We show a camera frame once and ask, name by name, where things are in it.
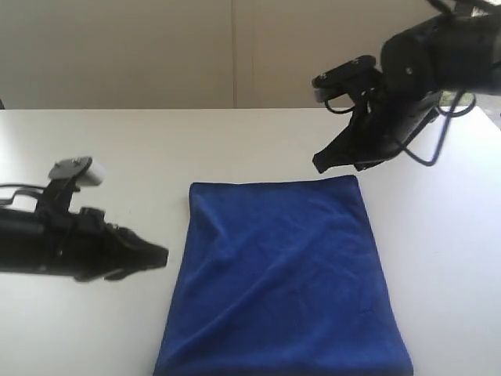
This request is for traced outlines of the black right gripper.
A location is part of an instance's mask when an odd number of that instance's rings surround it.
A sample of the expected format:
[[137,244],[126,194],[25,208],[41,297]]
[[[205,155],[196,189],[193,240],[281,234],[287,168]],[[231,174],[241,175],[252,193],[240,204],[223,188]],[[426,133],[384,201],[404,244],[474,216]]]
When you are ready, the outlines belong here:
[[362,172],[397,157],[437,117],[440,96],[439,91],[426,92],[418,99],[391,94],[378,82],[354,102],[350,120],[354,129],[346,128],[313,156],[317,172],[348,165]]

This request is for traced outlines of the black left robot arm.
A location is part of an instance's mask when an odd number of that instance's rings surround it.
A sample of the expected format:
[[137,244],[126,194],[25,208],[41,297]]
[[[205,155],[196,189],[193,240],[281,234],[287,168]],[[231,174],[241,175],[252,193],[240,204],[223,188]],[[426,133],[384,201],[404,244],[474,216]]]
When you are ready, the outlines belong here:
[[1,210],[1,271],[71,277],[77,282],[119,281],[161,269],[169,251],[105,221],[105,212]]

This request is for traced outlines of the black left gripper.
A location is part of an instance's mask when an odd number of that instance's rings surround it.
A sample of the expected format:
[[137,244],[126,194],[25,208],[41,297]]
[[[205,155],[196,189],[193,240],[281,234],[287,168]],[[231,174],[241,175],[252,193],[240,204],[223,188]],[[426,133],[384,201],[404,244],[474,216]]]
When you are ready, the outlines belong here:
[[[79,212],[38,208],[44,226],[36,275],[71,277],[78,283],[116,282],[134,273],[164,268],[169,250],[150,243],[130,229],[105,222],[105,211],[83,207]],[[116,255],[122,266],[113,257]]]

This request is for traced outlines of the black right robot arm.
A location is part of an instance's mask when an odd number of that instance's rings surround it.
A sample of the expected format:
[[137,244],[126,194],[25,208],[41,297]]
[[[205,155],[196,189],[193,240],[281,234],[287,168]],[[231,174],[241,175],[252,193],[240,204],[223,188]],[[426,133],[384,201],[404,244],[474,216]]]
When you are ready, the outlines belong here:
[[312,158],[318,172],[373,168],[401,153],[431,167],[463,95],[500,94],[500,16],[436,16],[312,79],[317,103],[353,102],[347,127]]

